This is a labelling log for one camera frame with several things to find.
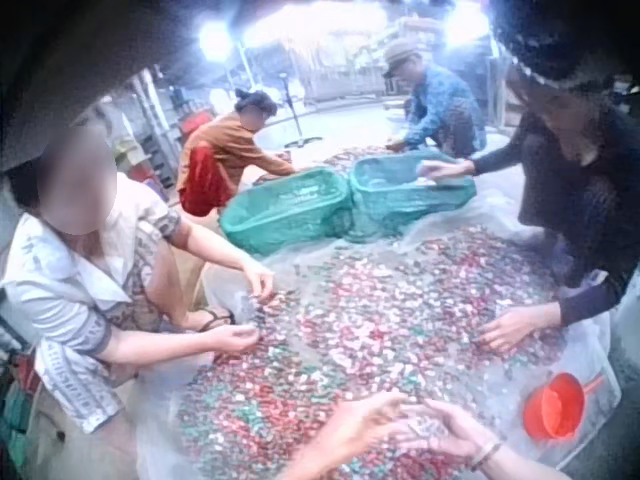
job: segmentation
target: red pants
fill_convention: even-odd
[[[206,217],[214,208],[226,206],[233,197],[233,189],[222,168],[209,147],[198,146],[191,151],[189,174],[179,192],[185,212]]]

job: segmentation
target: gray cap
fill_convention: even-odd
[[[387,65],[389,66],[387,71],[383,74],[384,78],[393,77],[395,69],[413,55],[419,55],[413,42],[405,38],[398,38],[389,43],[384,51],[384,61],[387,62]]]

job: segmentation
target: wristband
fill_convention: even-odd
[[[473,457],[473,460],[471,460],[471,471],[475,472],[476,470],[478,470],[478,468],[487,463],[491,459],[491,457],[493,457],[495,453],[500,449],[501,446],[502,442],[498,440],[493,443],[487,443],[484,447],[482,447],[482,450],[480,450],[480,452],[475,457]]]

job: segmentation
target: plastic basket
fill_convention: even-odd
[[[328,168],[314,168],[237,195],[220,227],[243,250],[269,255],[292,243],[341,237],[351,228],[349,185]]]
[[[395,229],[429,213],[458,209],[476,195],[471,177],[433,186],[416,184],[416,169],[423,160],[456,162],[434,150],[357,162],[349,177],[356,207],[385,229]]]

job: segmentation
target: sandal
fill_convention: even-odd
[[[219,312],[215,311],[211,307],[205,307],[205,308],[202,308],[201,310],[207,313],[210,313],[213,316],[213,318],[209,320],[207,323],[205,323],[202,326],[202,328],[198,330],[198,333],[207,332],[209,330],[213,330],[214,328],[218,328],[223,325],[235,325],[236,323],[236,319],[233,313],[227,310],[225,310],[227,312],[227,315],[220,315]]]

